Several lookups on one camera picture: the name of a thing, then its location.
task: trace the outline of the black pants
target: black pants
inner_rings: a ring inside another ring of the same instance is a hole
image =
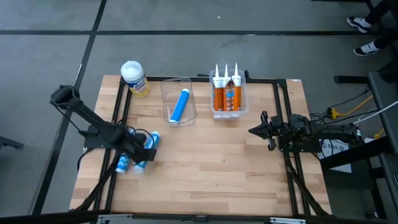
[[[376,24],[380,21],[380,18],[390,10],[389,0],[381,1],[375,8],[366,16],[365,21],[369,24]],[[394,43],[398,39],[398,31],[389,32],[374,41],[374,46],[378,49],[384,49],[388,45]]]

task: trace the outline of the wooden tabletop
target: wooden tabletop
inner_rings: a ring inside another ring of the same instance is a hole
[[[110,121],[120,76],[105,75],[95,112]],[[287,80],[293,113],[308,116],[300,80]],[[261,123],[261,111],[276,115],[271,84],[248,84],[249,111],[237,121],[213,119],[208,83],[193,82],[198,111],[195,124],[171,128],[163,119],[160,82],[149,82],[150,95],[132,97],[127,123],[161,135],[155,161],[143,174],[132,167],[118,174],[111,211],[123,213],[180,213],[208,215],[292,215],[282,153],[268,151],[267,141],[248,133]],[[122,115],[124,99],[119,115]],[[279,90],[287,120],[282,89]],[[81,162],[70,208],[81,204],[98,181],[104,149],[87,154]],[[329,200],[319,161],[300,153],[305,183],[327,212]],[[100,208],[104,208],[105,186]],[[298,208],[302,200],[296,186]]]

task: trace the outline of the orange caulk tube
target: orange caulk tube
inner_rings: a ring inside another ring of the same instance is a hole
[[[223,111],[232,111],[234,97],[234,83],[228,77],[228,66],[225,64],[225,73],[223,78]]]
[[[233,111],[241,110],[241,85],[242,85],[242,77],[238,75],[238,63],[235,64],[235,73],[232,76],[232,81],[234,82],[234,105]]]
[[[214,110],[223,110],[223,82],[221,77],[218,76],[218,65],[216,64],[216,77],[213,77],[213,98]]]

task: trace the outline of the blue and white tube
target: blue and white tube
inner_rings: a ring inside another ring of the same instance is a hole
[[[157,131],[154,131],[152,134],[150,134],[153,138],[154,141],[152,140],[151,137],[147,138],[147,141],[145,142],[145,149],[155,149],[157,145],[159,144],[160,141],[160,134]],[[147,166],[148,161],[142,161],[136,165],[134,165],[134,171],[137,172],[138,174],[143,173],[145,167]]]
[[[181,91],[181,95],[178,98],[177,104],[175,105],[172,117],[170,118],[171,123],[178,123],[181,120],[181,116],[184,112],[185,105],[187,105],[188,99],[189,89],[185,88]]]
[[[134,130],[129,128],[129,132],[130,134],[133,134]],[[130,164],[130,157],[126,153],[123,153],[120,156],[118,166],[116,166],[116,172],[125,174],[127,170],[129,170],[129,164]]]

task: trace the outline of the white sneaker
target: white sneaker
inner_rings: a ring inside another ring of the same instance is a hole
[[[360,17],[350,16],[347,18],[347,23],[352,27],[358,28],[358,30],[363,34],[367,33],[372,28],[372,24],[369,24],[364,18]]]
[[[353,53],[357,56],[364,57],[371,54],[376,54],[379,52],[380,49],[374,46],[374,41],[368,44],[365,44],[362,47],[358,47],[357,49],[353,50]]]

